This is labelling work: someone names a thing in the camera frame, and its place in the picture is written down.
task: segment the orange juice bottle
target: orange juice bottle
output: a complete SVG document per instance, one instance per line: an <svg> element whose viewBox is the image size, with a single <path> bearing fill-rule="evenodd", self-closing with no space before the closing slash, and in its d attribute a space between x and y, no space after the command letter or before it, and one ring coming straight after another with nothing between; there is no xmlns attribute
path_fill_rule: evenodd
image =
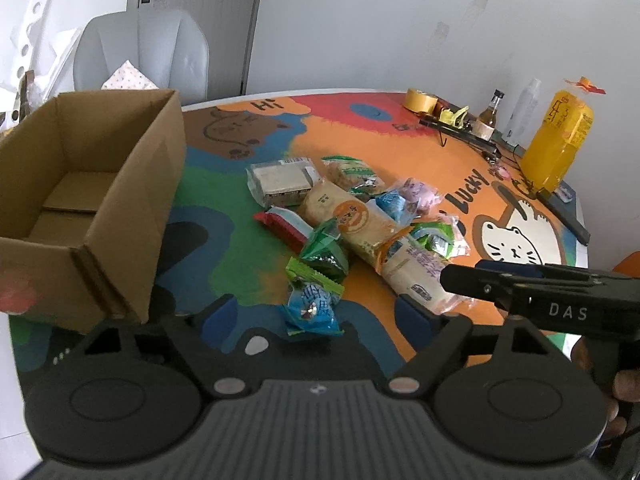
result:
<svg viewBox="0 0 640 480"><path fill-rule="evenodd" d="M559 91L551 101L542 126L520 161L524 178L534 191L553 193L574 161L593 123L587 104L591 94L604 94L585 77Z"/></svg>

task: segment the painted tabletop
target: painted tabletop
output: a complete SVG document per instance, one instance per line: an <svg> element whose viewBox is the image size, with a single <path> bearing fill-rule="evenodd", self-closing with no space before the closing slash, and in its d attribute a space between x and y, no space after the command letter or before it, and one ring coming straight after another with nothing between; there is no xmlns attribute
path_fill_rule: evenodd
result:
<svg viewBox="0 0 640 480"><path fill-rule="evenodd" d="M456 263L472 266L488 258L586 264L586 250L527 195L515 170L505 178L453 138L442 147L434 130L402 108L402 98L398 92L333 91L185 108L186 164L158 262L152 319L199 312L233 294L237 301L215 314L213 345L234 357L240 376L381 379L415 354L396 325L395 295L360 260L351 266L335 309L344 335L286 335L276 306L287 299L284 268L292 253L253 220L260 207L247 188L246 168L293 156L309 156L321 173L322 156L355 156L388 184L412 176L437 187L445 196L441 211L460 217L471 246L471 254ZM458 310L476 323L502 322L492 304ZM19 317L10 318L10 330L23 391L81 339Z"/></svg>

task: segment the yellow tape roll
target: yellow tape roll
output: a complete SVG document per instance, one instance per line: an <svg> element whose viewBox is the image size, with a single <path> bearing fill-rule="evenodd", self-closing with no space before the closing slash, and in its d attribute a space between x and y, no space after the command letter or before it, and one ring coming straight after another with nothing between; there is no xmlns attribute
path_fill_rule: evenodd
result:
<svg viewBox="0 0 640 480"><path fill-rule="evenodd" d="M435 108L438 98L435 95L425 94L415 88L409 88L404 96L404 106L416 114L431 114Z"/></svg>

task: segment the bottle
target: bottle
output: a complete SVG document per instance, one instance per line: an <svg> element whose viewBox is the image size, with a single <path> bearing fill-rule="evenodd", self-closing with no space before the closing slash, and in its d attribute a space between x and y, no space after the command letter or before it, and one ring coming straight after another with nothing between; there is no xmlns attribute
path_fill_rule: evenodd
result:
<svg viewBox="0 0 640 480"><path fill-rule="evenodd" d="M500 99L504 97L504 93L496 90L494 92L494 98L491 99L487 109L478 115L474 127L471 132L476 136L484 140L491 139L491 136L495 130L495 123L497 121L496 110Z"/></svg>
<svg viewBox="0 0 640 480"><path fill-rule="evenodd" d="M568 86L554 96L520 161L522 174L535 192L556 190L593 123L588 101L593 94L606 93L585 77L577 83L565 82Z"/></svg>
<svg viewBox="0 0 640 480"><path fill-rule="evenodd" d="M531 115L538 106L538 93L540 92L540 79L533 78L522 93L504 129L504 140L511 146L517 146L522 134L529 125Z"/></svg>

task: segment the gray ribbed surface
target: gray ribbed surface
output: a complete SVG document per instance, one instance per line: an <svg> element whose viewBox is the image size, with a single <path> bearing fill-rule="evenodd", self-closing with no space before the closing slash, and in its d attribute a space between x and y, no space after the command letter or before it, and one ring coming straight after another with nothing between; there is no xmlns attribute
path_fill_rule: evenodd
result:
<svg viewBox="0 0 640 480"><path fill-rule="evenodd" d="M30 480L604 480L583 460L533 471L479 460L445 440L417 402L369 381L265 381L247 399L213 406L203 424L156 460L86 471L59 463Z"/></svg>

